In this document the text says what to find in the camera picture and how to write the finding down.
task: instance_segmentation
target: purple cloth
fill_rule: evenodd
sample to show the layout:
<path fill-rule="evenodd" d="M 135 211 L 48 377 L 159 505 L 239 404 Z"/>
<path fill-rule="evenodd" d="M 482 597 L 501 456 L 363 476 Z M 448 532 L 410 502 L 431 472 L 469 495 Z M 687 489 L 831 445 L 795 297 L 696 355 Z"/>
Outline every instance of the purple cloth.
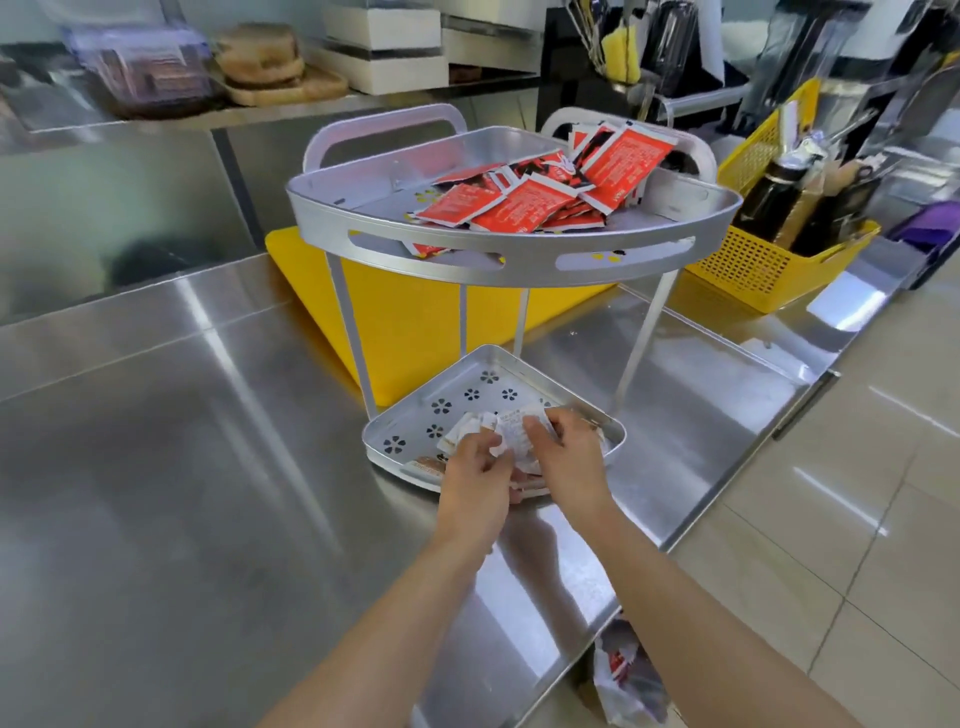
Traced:
<path fill-rule="evenodd" d="M 960 232 L 960 202 L 948 200 L 924 207 L 897 225 L 891 240 L 902 240 L 924 253 L 938 251 Z"/>

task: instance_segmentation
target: wooden cutting board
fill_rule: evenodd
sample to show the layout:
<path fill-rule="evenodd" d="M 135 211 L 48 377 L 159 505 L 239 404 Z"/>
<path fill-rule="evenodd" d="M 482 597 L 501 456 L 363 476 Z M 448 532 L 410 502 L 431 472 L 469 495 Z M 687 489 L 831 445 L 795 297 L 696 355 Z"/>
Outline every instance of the wooden cutting board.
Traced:
<path fill-rule="evenodd" d="M 224 81 L 234 104 L 242 107 L 272 107 L 281 104 L 306 104 L 311 101 L 339 99 L 348 92 L 347 79 L 333 71 L 308 65 L 296 85 L 282 88 L 237 88 Z"/>

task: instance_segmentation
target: white plastic bag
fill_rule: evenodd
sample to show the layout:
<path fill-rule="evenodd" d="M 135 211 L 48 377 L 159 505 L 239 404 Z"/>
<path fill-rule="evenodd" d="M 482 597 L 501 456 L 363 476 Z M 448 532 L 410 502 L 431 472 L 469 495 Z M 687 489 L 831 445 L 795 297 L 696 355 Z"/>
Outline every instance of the white plastic bag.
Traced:
<path fill-rule="evenodd" d="M 617 617 L 594 647 L 593 685 L 607 722 L 618 728 L 665 723 L 670 696 L 630 623 Z"/>

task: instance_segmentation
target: hand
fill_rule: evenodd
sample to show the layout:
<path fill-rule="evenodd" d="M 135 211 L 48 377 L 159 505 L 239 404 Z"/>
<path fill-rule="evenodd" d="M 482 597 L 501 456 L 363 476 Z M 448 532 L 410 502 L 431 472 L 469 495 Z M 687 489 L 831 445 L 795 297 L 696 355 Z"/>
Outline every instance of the hand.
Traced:
<path fill-rule="evenodd" d="M 490 430 L 467 435 L 446 464 L 440 487 L 440 508 L 434 543 L 454 544 L 479 569 L 507 520 L 511 502 L 519 493 L 510 487 L 514 453 L 490 455 L 502 438 Z"/>
<path fill-rule="evenodd" d="M 586 420 L 569 409 L 548 409 L 546 416 L 560 435 L 559 443 L 536 417 L 523 418 L 546 487 L 578 533 L 602 528 L 619 508 L 607 485 L 600 439 Z"/>

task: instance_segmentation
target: person's right hand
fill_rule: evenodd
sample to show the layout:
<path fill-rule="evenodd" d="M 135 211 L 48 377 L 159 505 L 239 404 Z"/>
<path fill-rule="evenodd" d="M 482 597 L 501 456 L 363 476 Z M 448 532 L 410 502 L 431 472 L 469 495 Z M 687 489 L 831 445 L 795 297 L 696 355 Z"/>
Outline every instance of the person's right hand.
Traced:
<path fill-rule="evenodd" d="M 580 534 L 616 513 L 607 485 L 600 439 L 590 424 L 569 409 L 546 410 L 560 442 L 536 417 L 523 418 L 523 428 L 540 461 L 550 495 Z"/>

